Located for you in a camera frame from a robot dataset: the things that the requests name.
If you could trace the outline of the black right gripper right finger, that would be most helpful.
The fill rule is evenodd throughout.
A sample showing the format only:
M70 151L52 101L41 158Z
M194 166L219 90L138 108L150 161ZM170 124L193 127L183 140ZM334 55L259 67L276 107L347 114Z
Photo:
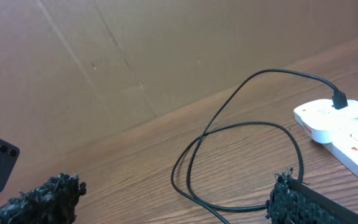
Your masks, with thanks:
M308 188L292 177L292 170L275 174L266 201L272 224L358 224L358 214Z

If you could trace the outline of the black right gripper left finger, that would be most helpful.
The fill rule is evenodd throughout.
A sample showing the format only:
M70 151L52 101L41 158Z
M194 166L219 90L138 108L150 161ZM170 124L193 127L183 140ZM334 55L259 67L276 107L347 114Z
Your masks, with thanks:
M0 224L72 224L75 207L86 194L78 175L61 173L0 207Z

